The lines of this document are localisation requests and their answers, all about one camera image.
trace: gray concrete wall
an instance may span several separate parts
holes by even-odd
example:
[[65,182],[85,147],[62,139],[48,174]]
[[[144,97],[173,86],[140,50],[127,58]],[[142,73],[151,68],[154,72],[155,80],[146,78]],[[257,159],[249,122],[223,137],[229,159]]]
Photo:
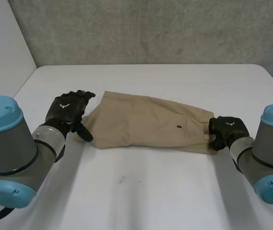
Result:
[[273,0],[9,0],[37,66],[253,63],[273,76]]

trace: silver metal band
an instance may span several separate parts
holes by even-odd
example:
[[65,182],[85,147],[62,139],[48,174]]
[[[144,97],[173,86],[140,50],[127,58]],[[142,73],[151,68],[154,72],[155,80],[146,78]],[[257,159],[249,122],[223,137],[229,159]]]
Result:
[[240,138],[233,142],[230,147],[230,155],[232,156],[233,160],[237,162],[237,157],[240,155],[240,153],[245,149],[253,147],[254,142],[254,138],[251,137]]
[[59,155],[60,151],[65,145],[65,137],[56,128],[51,126],[39,126],[33,133],[32,137],[34,140],[39,140],[47,143],[56,152],[56,156]]

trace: pants pocket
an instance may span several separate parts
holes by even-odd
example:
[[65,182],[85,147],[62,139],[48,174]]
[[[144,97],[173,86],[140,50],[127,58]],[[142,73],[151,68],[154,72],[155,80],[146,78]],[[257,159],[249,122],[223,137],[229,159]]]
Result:
[[187,116],[137,100],[131,119],[132,145],[177,147],[188,138]]

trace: black ring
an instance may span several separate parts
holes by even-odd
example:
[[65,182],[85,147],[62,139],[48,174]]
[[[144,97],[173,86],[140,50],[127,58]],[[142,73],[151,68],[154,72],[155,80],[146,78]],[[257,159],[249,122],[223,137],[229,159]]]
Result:
[[248,147],[247,149],[244,149],[238,156],[237,156],[237,166],[238,166],[238,160],[240,160],[240,157],[247,152],[248,150],[252,149],[253,147]]
[[265,162],[265,161],[260,160],[260,159],[259,159],[258,157],[256,157],[253,153],[251,154],[251,156],[252,156],[253,159],[254,159],[256,162],[258,162],[259,164],[262,164],[262,165],[264,165],[264,166],[266,166],[266,167],[268,167],[268,168],[273,169],[273,164],[269,164],[269,163],[267,163],[267,162]]
[[19,169],[15,169],[13,171],[9,171],[9,172],[0,172],[0,176],[10,176],[10,175],[14,175],[16,173],[19,173],[21,171],[23,171],[24,169],[30,167],[38,158],[38,148],[36,147],[36,155],[33,157],[33,159],[30,160],[30,162],[28,162],[25,166],[22,166]]
[[42,140],[37,140],[37,139],[35,139],[34,142],[46,146],[46,147],[47,147],[48,149],[50,149],[50,151],[53,153],[54,159],[57,158],[57,155],[56,155],[56,152],[55,152],[54,148],[52,148],[52,146],[50,146],[48,143],[45,143],[44,141],[42,141]]

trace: glove logo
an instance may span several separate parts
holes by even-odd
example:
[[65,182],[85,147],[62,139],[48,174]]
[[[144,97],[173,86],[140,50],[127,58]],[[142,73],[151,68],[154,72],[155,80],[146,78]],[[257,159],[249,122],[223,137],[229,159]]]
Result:
[[70,105],[70,104],[67,104],[67,105],[61,105],[61,104],[59,104],[60,105],[60,107],[63,109],[63,108],[66,108],[68,105]]
[[234,123],[227,123],[227,122],[226,122],[226,124],[227,124],[227,125],[230,125],[230,126],[234,125]]

